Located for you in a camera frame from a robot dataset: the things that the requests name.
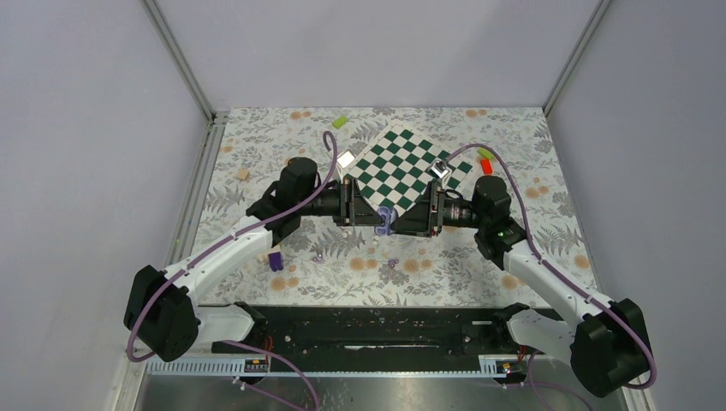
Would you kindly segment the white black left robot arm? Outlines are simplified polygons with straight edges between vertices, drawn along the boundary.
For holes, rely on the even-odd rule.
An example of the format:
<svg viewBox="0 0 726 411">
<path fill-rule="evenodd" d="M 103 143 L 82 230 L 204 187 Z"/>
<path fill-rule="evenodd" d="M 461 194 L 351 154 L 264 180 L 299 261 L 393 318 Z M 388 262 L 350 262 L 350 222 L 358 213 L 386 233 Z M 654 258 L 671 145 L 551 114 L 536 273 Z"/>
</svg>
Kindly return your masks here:
<svg viewBox="0 0 726 411">
<path fill-rule="evenodd" d="M 349 225 L 354 222 L 354 210 L 360 209 L 363 224 L 381 223 L 381 217 L 358 194 L 356 184 L 342 178 L 353 161 L 350 152 L 336 155 L 328 174 L 321 178 L 310 158 L 291 159 L 229 232 L 162 270 L 150 265 L 139 270 L 123 318 L 131 332 L 128 358 L 133 362 L 147 358 L 135 356 L 136 341 L 167 362 L 194 345 L 223 340 L 234 341 L 247 352 L 261 348 L 266 331 L 255 322 L 251 310 L 240 303 L 210 306 L 202 300 L 231 272 L 294 233 L 304 216 L 331 217 Z"/>
</svg>

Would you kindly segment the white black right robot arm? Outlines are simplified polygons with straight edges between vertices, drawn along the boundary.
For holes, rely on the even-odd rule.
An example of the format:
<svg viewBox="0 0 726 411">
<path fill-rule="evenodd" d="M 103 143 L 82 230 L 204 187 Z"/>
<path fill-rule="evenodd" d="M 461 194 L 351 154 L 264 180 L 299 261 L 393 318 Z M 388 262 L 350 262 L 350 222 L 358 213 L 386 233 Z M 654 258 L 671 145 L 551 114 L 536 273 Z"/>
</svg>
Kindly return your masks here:
<svg viewBox="0 0 726 411">
<path fill-rule="evenodd" d="M 498 176 L 480 177 L 470 200 L 450 198 L 431 182 L 392 229 L 417 236 L 434 236 L 444 226 L 474 229 L 482 256 L 523 280 L 559 315 L 554 320 L 523 304 L 506 307 L 491 329 L 499 351 L 511 353 L 521 345 L 542 351 L 570 365 L 581 385 L 597 397 L 623 386 L 636 389 L 633 381 L 644 373 L 656 377 L 640 308 L 629 299 L 613 301 L 547 261 L 529 230 L 511 217 L 511 201 Z"/>
</svg>

